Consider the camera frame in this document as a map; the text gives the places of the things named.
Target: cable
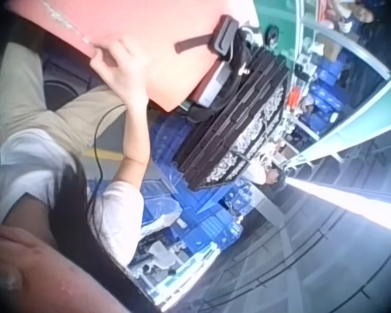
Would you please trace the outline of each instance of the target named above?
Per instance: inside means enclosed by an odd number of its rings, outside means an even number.
[[[103,178],[104,178],[104,173],[103,173],[103,168],[102,168],[102,165],[100,163],[100,160],[98,159],[98,154],[97,154],[97,135],[98,135],[98,129],[100,128],[100,125],[103,123],[104,119],[111,113],[113,112],[114,110],[118,109],[118,108],[121,108],[122,106],[124,106],[125,104],[119,104],[118,106],[115,106],[114,108],[111,108],[110,110],[108,110],[103,116],[102,118],[99,120],[98,124],[97,124],[97,127],[96,127],[96,130],[94,132],[94,143],[93,143],[93,148],[94,148],[94,157],[96,159],[96,163],[97,163],[97,168],[98,168],[98,172],[100,174],[100,178],[98,179],[97,181],[97,184],[93,190],[93,193],[91,194],[91,197],[89,199],[89,203],[87,204],[88,207],[90,207],[93,202],[95,201],[95,198],[96,198],[96,195],[97,195],[97,192],[98,192],[98,188],[100,187],[100,185],[102,184],[103,182]]]

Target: woman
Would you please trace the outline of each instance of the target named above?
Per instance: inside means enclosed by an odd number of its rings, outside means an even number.
[[[355,0],[328,0],[324,24],[334,28],[336,22],[342,33],[349,33],[353,26],[352,16],[361,23],[372,23],[374,15],[364,5],[356,4]]]
[[[151,312],[148,298],[124,273],[139,241],[139,188],[150,155],[145,58],[129,38],[101,43],[115,66],[104,62],[100,48],[90,66],[107,86],[51,112],[34,52],[42,35],[35,34],[34,25],[15,25],[0,72],[5,140],[0,148],[0,224],[21,228],[58,250],[132,312],[143,307]],[[88,199],[79,156],[93,144],[94,133],[101,134],[125,109],[124,159],[102,199]],[[22,288],[29,288],[33,274],[19,270],[27,281]]]

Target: yellow line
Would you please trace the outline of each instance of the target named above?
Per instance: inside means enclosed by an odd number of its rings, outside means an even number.
[[[85,156],[94,158],[94,149],[88,149],[84,153]],[[123,154],[115,151],[97,149],[97,156],[102,160],[121,161],[123,160]]]
[[[94,158],[94,149],[88,149],[85,153],[85,156]],[[111,161],[121,161],[123,160],[123,154],[115,151],[97,149],[97,157],[101,160],[111,160]]]

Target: person in background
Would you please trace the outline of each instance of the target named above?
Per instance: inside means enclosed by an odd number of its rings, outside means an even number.
[[[353,26],[352,16],[362,23],[374,21],[372,11],[356,3],[355,0],[328,0],[326,20],[323,23],[329,28],[334,28],[336,24],[342,33],[349,33]]]
[[[273,168],[272,160],[269,160],[281,149],[282,145],[281,140],[265,145],[259,152],[259,158],[249,164],[242,176],[256,185],[282,184],[284,177],[281,176],[281,171]]]
[[[0,261],[8,265],[0,273],[9,277],[7,288],[18,289],[5,295],[21,312],[124,312],[105,288],[132,312],[157,312],[125,273],[140,238],[139,188],[150,158],[145,57],[128,37],[100,43],[115,64],[96,48],[90,66],[107,85],[51,112],[38,54],[43,35],[16,23],[0,71],[0,224],[12,228],[0,230]],[[88,198],[79,157],[125,110],[124,158],[102,198]],[[46,278],[54,279],[62,302],[46,295]],[[82,306],[61,304],[73,296],[83,297]],[[49,308],[40,303],[47,300]]]

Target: black hair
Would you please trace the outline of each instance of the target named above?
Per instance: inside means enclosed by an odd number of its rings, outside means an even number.
[[[72,158],[75,169],[67,165],[62,177],[55,177],[55,205],[49,213],[59,252],[89,273],[131,312],[160,312],[95,235],[93,230],[100,228],[93,218],[96,195],[93,193],[93,199],[88,201],[85,171],[78,157]]]
[[[287,179],[286,172],[282,171],[282,170],[278,170],[278,172],[279,172],[279,175],[278,175],[276,183],[271,185],[271,189],[275,193],[282,191],[287,186],[287,182],[285,181]]]

